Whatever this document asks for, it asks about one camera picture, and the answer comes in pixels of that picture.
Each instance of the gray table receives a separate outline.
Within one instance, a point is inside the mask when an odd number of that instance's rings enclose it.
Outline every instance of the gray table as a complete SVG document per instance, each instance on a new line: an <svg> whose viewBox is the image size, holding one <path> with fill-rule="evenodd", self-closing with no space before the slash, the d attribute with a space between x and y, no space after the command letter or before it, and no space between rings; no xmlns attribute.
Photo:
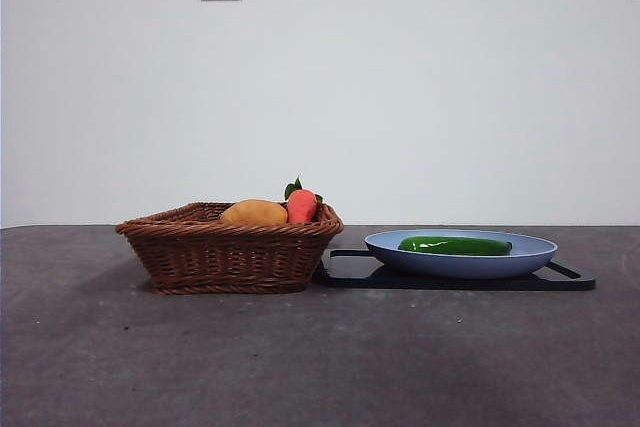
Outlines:
<svg viewBox="0 0 640 427"><path fill-rule="evenodd" d="M596 290L160 296L113 226L3 230L2 425L640 425L640 227L496 230Z"/></svg>

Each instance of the plate rim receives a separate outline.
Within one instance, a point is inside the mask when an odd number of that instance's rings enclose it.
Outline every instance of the plate rim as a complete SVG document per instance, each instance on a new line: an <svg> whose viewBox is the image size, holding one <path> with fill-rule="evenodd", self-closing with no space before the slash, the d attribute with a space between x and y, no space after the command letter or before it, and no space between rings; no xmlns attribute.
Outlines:
<svg viewBox="0 0 640 427"><path fill-rule="evenodd" d="M436 254L436 253L431 253L431 252L413 252L413 251L410 251L410 250L400 250L398 248L389 248L389 247L382 247L382 246L379 246L379 245L375 245L375 244L371 243L368 240L373 236L381 235L381 234L389 234L389 233L396 233L396 232L433 231L433 230L440 230L440 231L446 230L446 231L449 231L449 232L478 232L478 233L491 233L491 234L507 234L507 235L515 236L515 237L523 237L523 238L543 241L543 242L546 242L548 244L551 244L552 247L550 249L548 249L548 250L545 250L545 251L535 252L535 253L530 253L530 254L516 254L516 255L459 255L459 254ZM392 251L392 252L401 252L401 253L406 253L406 254L414 254L414 255L419 255L419 256L422 255L422 256L428 256L428 257L446 257L446 258L461 258L461 259L518 259L518 258L526 258L526 257L553 254L553 253L558 251L558 245L555 242L552 242L551 240L543 239L541 237L534 237L532 235L516 234L516 233L513 233L513 232L505 232L505 231L501 231L501 230L447 229L447 228L444 228L444 229L427 228L427 229L385 230L385 231L382 231L382 232L375 232L373 234L367 235L364 238L364 242L365 242L365 244L367 244L367 246L373 245L373 247L375 247L377 249L386 249L386 250L389 250L389 251Z"/></svg>

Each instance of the toy fruit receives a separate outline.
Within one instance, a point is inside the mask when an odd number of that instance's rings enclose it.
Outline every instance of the toy fruit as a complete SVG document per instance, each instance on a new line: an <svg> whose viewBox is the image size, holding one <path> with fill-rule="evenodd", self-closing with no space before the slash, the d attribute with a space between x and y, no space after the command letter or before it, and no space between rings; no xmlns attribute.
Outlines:
<svg viewBox="0 0 640 427"><path fill-rule="evenodd" d="M277 202L247 199L236 202L221 215L222 222L231 224L286 224L287 210Z"/></svg>
<svg viewBox="0 0 640 427"><path fill-rule="evenodd" d="M311 222L322 203L322 197L309 189L303 189L298 177L295 182L287 185L284 191L287 201L289 223Z"/></svg>
<svg viewBox="0 0 640 427"><path fill-rule="evenodd" d="M507 255L511 242L475 237L408 237L400 242L399 250L448 255Z"/></svg>

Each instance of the basket rim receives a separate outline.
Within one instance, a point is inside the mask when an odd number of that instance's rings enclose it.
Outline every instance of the basket rim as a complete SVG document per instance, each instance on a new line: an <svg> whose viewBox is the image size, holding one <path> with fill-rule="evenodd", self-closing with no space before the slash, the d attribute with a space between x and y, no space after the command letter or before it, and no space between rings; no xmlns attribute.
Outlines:
<svg viewBox="0 0 640 427"><path fill-rule="evenodd" d="M252 235L335 235L342 232L344 224L335 210L322 203L321 212L327 218L315 222L295 224L241 225L211 220L157 220L154 217L178 214L203 205L230 206L234 202L190 202L176 209L127 220L116 226L116 232L125 235L184 236L201 234L252 234Z"/></svg>

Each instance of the cucumber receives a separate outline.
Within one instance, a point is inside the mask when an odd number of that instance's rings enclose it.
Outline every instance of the cucumber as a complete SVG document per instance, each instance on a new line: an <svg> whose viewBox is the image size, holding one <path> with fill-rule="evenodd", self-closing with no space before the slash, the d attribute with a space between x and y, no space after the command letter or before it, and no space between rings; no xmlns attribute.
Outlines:
<svg viewBox="0 0 640 427"><path fill-rule="evenodd" d="M448 255L507 255L511 242L475 237L407 237L399 250Z"/></svg>

